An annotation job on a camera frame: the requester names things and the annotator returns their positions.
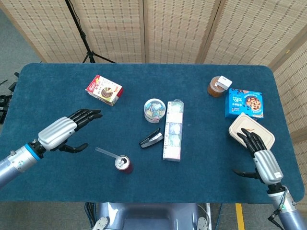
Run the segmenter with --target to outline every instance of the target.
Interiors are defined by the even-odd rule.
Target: blue tablecloth
[[[114,107],[84,89],[96,74],[123,86]],[[0,157],[37,138],[56,119],[80,108],[101,109],[103,117],[75,133],[67,144],[81,153],[46,152],[45,158],[0,190],[0,201],[270,203],[267,186],[242,178],[232,168],[253,171],[249,152],[228,134],[224,96],[207,93],[212,77],[224,75],[233,88],[263,93],[264,119],[276,138],[272,148],[296,201],[304,187],[283,109],[270,69],[240,65],[30,64],[21,71],[2,134]],[[141,149],[138,142],[161,128],[143,116],[150,98],[185,103],[181,162],[162,160],[163,142]],[[115,169],[101,147],[127,155],[130,175]]]

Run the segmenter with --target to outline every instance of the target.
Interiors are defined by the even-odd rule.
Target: chocolate box
[[[91,84],[85,90],[93,97],[111,106],[114,106],[123,93],[121,85],[118,85],[100,75],[96,75]]]
[[[241,113],[254,118],[263,118],[262,93],[230,88],[226,93],[225,117],[236,118]]]

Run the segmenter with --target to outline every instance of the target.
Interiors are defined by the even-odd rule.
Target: clear plastic stick
[[[98,152],[102,152],[102,153],[104,153],[106,155],[109,155],[110,157],[114,157],[114,158],[118,158],[119,157],[118,155],[116,155],[116,154],[114,154],[112,152],[106,151],[106,150],[98,148],[98,147],[96,147],[95,150],[98,151]]]

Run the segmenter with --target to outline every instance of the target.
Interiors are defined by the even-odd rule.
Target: yellow floor tape
[[[236,204],[236,219],[238,221],[238,230],[244,230],[244,220],[241,204]]]

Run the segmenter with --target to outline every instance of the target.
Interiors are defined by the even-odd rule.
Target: blue ring
[[[37,161],[40,160],[40,158],[37,156],[37,154],[31,149],[31,147],[28,144],[25,144],[24,146]]]

